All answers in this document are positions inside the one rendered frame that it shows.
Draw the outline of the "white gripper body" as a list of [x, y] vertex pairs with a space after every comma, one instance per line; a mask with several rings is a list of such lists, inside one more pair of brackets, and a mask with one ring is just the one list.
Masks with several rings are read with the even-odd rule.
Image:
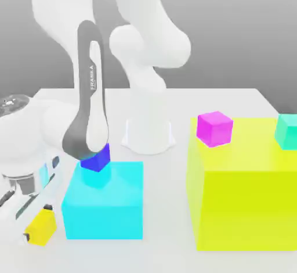
[[9, 174], [9, 229], [25, 229], [41, 209], [54, 206], [62, 182], [60, 168], [15, 168]]

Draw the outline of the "large cyan box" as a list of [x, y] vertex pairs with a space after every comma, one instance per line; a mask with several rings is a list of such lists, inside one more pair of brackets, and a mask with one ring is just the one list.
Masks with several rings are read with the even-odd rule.
[[112, 161], [110, 182], [85, 185], [77, 165], [61, 210], [71, 240], [140, 240], [143, 237], [143, 163]]

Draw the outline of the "large yellow-green box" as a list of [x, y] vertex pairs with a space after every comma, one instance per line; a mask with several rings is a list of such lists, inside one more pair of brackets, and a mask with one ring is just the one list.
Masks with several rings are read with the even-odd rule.
[[199, 251], [297, 251], [297, 150], [275, 118], [236, 118], [230, 143], [210, 148], [190, 121], [186, 192]]

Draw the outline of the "small yellow cube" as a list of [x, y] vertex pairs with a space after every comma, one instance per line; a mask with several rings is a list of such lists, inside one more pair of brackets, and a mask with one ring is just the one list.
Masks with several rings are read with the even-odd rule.
[[57, 229], [54, 211], [42, 209], [24, 232], [30, 234], [31, 245], [45, 246]]

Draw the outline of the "small magenta cube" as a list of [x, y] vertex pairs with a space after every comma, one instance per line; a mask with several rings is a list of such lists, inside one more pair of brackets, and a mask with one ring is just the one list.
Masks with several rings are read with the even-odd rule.
[[215, 111], [198, 116], [196, 136], [209, 148], [231, 142], [234, 120]]

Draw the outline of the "small cyan cube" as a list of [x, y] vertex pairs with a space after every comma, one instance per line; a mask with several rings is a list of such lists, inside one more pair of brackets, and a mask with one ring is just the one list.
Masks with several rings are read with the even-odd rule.
[[81, 177], [85, 185], [91, 188], [102, 189], [110, 182], [111, 166], [108, 164], [99, 172], [81, 168]]

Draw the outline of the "small blue cube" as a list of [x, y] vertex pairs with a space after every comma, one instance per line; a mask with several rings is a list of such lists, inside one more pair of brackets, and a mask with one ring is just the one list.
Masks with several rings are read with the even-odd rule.
[[105, 147], [95, 156], [80, 161], [81, 167], [100, 172], [110, 162], [110, 144], [107, 143]]

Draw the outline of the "small mint green cube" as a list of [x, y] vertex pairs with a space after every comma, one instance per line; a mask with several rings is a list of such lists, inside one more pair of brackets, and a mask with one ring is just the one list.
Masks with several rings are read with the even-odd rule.
[[283, 150], [297, 150], [297, 114], [279, 114], [275, 140]]

